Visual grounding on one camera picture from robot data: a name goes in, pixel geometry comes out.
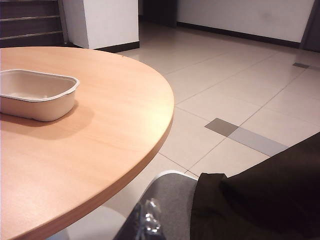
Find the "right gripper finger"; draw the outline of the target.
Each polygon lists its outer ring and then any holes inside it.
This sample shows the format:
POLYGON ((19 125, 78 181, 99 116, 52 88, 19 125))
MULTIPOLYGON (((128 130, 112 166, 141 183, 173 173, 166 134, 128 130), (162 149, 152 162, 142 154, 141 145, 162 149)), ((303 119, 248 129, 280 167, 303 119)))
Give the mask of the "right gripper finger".
POLYGON ((114 239, 164 240, 166 237, 160 219, 161 208, 157 199, 140 201, 134 206, 114 239))

